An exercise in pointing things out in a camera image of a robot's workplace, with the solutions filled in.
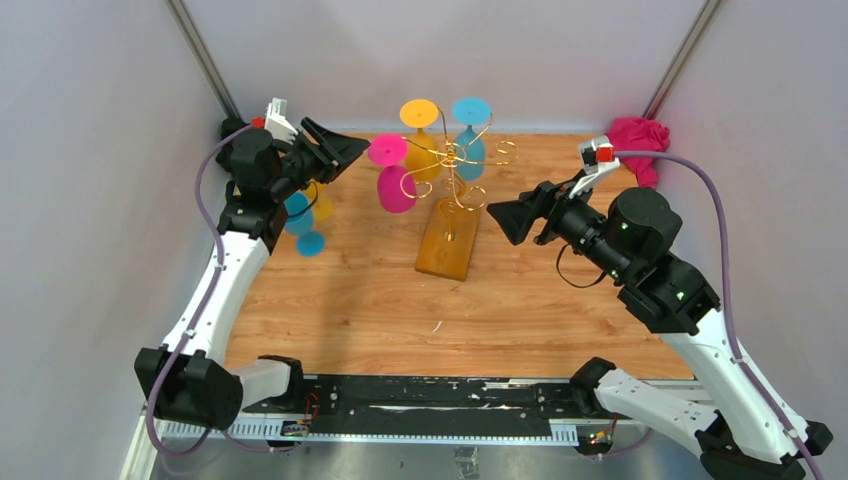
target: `purple cable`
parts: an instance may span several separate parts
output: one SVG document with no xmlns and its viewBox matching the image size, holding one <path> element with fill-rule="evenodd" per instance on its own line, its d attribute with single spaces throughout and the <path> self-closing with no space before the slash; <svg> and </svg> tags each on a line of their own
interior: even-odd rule
<svg viewBox="0 0 848 480">
<path fill-rule="evenodd" d="M 196 473 L 200 472 L 201 470 L 208 468 L 210 465 L 217 462 L 218 460 L 220 460 L 221 457 L 224 455 L 224 452 L 226 450 L 227 450 L 227 445 L 225 444 L 224 447 L 221 448 L 220 451 L 218 451 L 218 453 L 216 453 L 215 455 L 212 456 L 212 458 L 205 461 L 204 463 L 201 463 L 199 467 L 192 468 L 191 470 L 188 470 L 188 471 L 185 471 L 185 472 L 180 472 L 178 470 L 174 470 L 173 468 L 168 466 L 168 460 L 166 458 L 162 458 L 162 470 L 165 470 L 165 473 L 167 473 L 168 475 L 170 475 L 172 477 L 191 477 L 191 476 L 194 476 Z"/>
<path fill-rule="evenodd" d="M 183 331 L 182 336 L 180 337 L 180 341 L 177 343 L 174 351 L 171 352 L 171 355 L 168 356 L 168 360 L 165 361 L 165 365 L 162 367 L 162 371 L 159 372 L 159 376 L 156 377 L 156 381 L 153 382 L 153 388 L 150 389 L 150 396 L 147 398 L 147 412 L 145 413 L 144 422 L 147 426 L 147 436 L 150 437 L 150 443 L 159 451 L 159 453 L 163 455 L 169 455 L 173 457 L 185 457 L 188 456 L 198 448 L 203 442 L 206 440 L 206 437 L 209 436 L 209 429 L 203 432 L 203 435 L 200 436 L 200 439 L 197 440 L 197 443 L 191 446 L 188 450 L 183 450 L 181 452 L 171 450 L 166 447 L 159 436 L 156 434 L 156 427 L 154 425 L 154 417 L 153 410 L 156 406 L 156 399 L 159 398 L 159 391 L 162 390 L 162 384 L 165 383 L 165 378 L 168 376 L 168 373 L 173 368 L 174 363 L 177 362 L 177 358 L 180 353 L 185 348 L 186 343 L 188 343 L 190 337 L 186 333 L 189 330 L 193 330 L 195 326 L 197 326 L 197 322 L 200 321 L 200 315 L 203 314 L 203 310 L 206 308 L 206 304 L 209 303 L 209 299 L 212 297 L 212 293 L 215 291 L 215 286 L 218 284 L 218 279 L 221 277 L 221 271 L 224 268 L 224 241 L 221 239 L 221 234 L 218 233 L 218 229 L 215 226 L 215 221 L 212 220 L 212 216 L 209 214 L 209 211 L 206 210 L 206 207 L 203 205 L 203 197 L 200 191 L 200 185 L 203 181 L 203 172 L 206 171 L 206 166 L 209 165 L 209 162 L 212 161 L 212 158 L 224 148 L 225 145 L 233 141 L 234 138 L 239 136 L 241 133 L 250 130 L 253 128 L 251 125 L 247 125 L 246 127 L 238 130 L 232 135 L 226 137 L 225 139 L 218 142 L 215 145 L 215 148 L 212 149 L 212 152 L 203 159 L 203 162 L 200 164 L 200 168 L 197 169 L 197 176 L 194 179 L 194 200 L 197 202 L 197 208 L 200 210 L 200 214 L 203 216 L 203 220 L 206 221 L 206 225 L 209 227 L 209 231 L 212 232 L 212 237 L 215 239 L 215 248 L 218 252 L 218 265 L 216 265 L 215 271 L 212 272 L 212 279 L 209 282 L 209 286 L 206 287 L 206 292 L 203 294 L 203 297 L 200 299 L 200 303 L 197 304 L 197 309 L 195 309 L 194 313 L 191 316 L 191 320 L 189 320 L 188 325 L 186 326 L 185 331 Z"/>
<path fill-rule="evenodd" d="M 727 218 L 724 215 L 724 207 L 721 203 L 721 197 L 718 194 L 718 189 L 713 183 L 712 179 L 710 179 L 709 175 L 705 171 L 701 169 L 694 162 L 687 160 L 678 155 L 674 155 L 671 153 L 665 152 L 650 152 L 650 151 L 624 151 L 624 152 L 616 152 L 615 154 L 619 158 L 627 158 L 627 157 L 649 157 L 649 158 L 657 158 L 661 160 L 669 160 L 671 162 L 677 163 L 679 165 L 683 165 L 695 172 L 701 180 L 703 180 L 704 184 L 707 186 L 707 190 L 710 191 L 710 196 L 713 199 L 713 204 L 716 209 L 716 216 L 718 217 L 718 231 L 719 231 L 719 240 L 721 243 L 721 289 L 722 296 L 724 297 L 724 328 L 727 330 L 727 338 L 730 341 L 730 350 L 733 352 L 734 358 L 742 358 L 742 350 L 739 348 L 739 338 L 736 336 L 736 326 L 733 323 L 733 311 L 731 309 L 730 303 L 730 254 L 727 248 Z M 769 407 L 774 411 L 774 414 L 777 415 L 777 418 L 780 420 L 780 423 L 783 424 L 783 428 L 786 429 L 787 432 L 791 432 L 795 429 L 792 425 L 792 421 L 789 420 L 789 417 L 786 416 L 786 413 L 783 412 L 783 409 L 780 408 L 780 405 L 777 404 L 777 401 L 774 397 L 766 389 L 765 385 L 760 382 L 760 379 L 754 374 L 754 371 L 751 370 L 751 367 L 748 366 L 747 363 L 739 362 L 739 368 L 742 369 L 742 372 L 748 377 L 748 380 L 754 385 L 754 388 L 762 395 L 763 399 L 765 399 L 766 403 L 768 403 Z M 798 450 L 803 455 L 804 460 L 807 461 L 807 465 L 810 467 L 810 471 L 813 473 L 813 476 L 817 480 L 824 480 L 824 475 L 819 469 L 818 464 L 813 459 L 813 455 L 810 453 L 810 450 L 801 441 L 801 437 L 797 434 L 794 436 L 790 436 L 792 438 L 792 442 L 798 447 Z"/>
</svg>

